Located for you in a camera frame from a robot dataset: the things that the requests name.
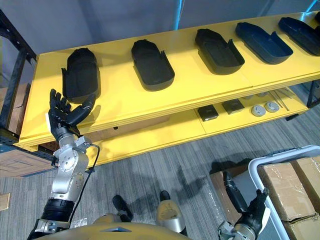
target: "floor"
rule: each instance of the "floor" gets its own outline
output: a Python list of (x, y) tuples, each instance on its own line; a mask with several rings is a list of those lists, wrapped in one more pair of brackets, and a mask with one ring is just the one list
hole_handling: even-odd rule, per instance
[[(319, 123), (320, 105), (289, 122), (279, 119), (98, 166), (73, 220), (91, 224), (105, 213), (116, 213), (112, 197), (120, 194), (135, 222), (154, 224), (159, 193), (167, 190), (180, 205), (189, 237), (217, 240), (225, 216), (209, 179), (212, 167), (218, 171), (277, 150), (320, 145)], [(0, 193), (12, 196), (10, 208), (0, 212), (2, 240), (27, 238), (54, 176), (50, 171), (25, 179), (0, 178)]]

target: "white wall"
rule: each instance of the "white wall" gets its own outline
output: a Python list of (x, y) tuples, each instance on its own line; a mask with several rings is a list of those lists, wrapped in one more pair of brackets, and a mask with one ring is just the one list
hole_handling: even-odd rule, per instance
[[(1, 9), (36, 54), (174, 28), (179, 0), (3, 0)], [(312, 0), (185, 0), (179, 28), (303, 12)], [(314, 10), (320, 10), (317, 4)], [(3, 42), (10, 78), (15, 48)], [(32, 78), (26, 63), (22, 81)]]

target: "foot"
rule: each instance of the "foot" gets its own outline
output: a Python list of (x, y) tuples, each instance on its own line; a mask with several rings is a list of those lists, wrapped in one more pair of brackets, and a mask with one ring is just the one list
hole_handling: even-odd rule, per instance
[(131, 222), (133, 214), (128, 208), (126, 201), (120, 196), (115, 195), (112, 198), (114, 207), (118, 210), (118, 215), (120, 216), (122, 222)]
[(170, 200), (170, 194), (166, 190), (160, 192), (160, 202), (164, 200)]

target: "brown cardboard box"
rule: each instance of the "brown cardboard box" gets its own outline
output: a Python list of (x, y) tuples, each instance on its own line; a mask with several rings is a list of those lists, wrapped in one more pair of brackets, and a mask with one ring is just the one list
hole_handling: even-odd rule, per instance
[(219, 171), (210, 175), (212, 184), (215, 189), (215, 193), (219, 197), (219, 200), (224, 208), (225, 216), (228, 222), (235, 224), (241, 217), (241, 214), (237, 212), (232, 204), (224, 184), (223, 172)]
[[(21, 133), (29, 91), (30, 91), (29, 83), (21, 84), (18, 86), (16, 95), (15, 95), (15, 101), (14, 101), (14, 105), (11, 113), (8, 130), (18, 135)], [(7, 88), (0, 88), (0, 111), (4, 103), (6, 93), (7, 93)]]
[(281, 220), (292, 221), (316, 213), (289, 162), (264, 165), (258, 173), (263, 185), (270, 190), (269, 196)]
[(291, 162), (314, 209), (320, 213), (320, 156)]
[(320, 217), (314, 215), (293, 222), (282, 222), (291, 240), (320, 238)]
[(53, 169), (51, 162), (20, 150), (0, 153), (0, 177), (23, 177)]
[(9, 208), (10, 194), (10, 192), (0, 194), (0, 211), (7, 210)]
[(142, 120), (122, 126), (111, 127), (101, 131), (94, 131), (84, 134), (91, 139), (92, 142), (100, 141), (103, 139), (110, 139), (119, 135), (127, 134), (135, 130), (144, 129), (156, 124), (164, 123), (170, 119), (170, 115), (155, 117), (147, 120)]

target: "white crate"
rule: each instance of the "white crate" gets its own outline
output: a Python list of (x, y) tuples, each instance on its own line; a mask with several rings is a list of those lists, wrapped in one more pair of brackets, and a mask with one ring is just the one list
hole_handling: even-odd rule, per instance
[[(266, 164), (289, 162), (296, 159), (315, 157), (318, 155), (320, 155), (320, 146), (308, 145), (308, 146), (296, 148), (293, 150), (283, 151), (280, 153), (255, 158), (250, 161), (248, 166), (248, 171), (256, 189), (260, 189), (262, 191), (265, 187), (258, 175), (258, 166), (266, 165)], [(269, 196), (265, 201), (265, 206), (271, 210), (270, 218), (280, 239), (290, 240)]]

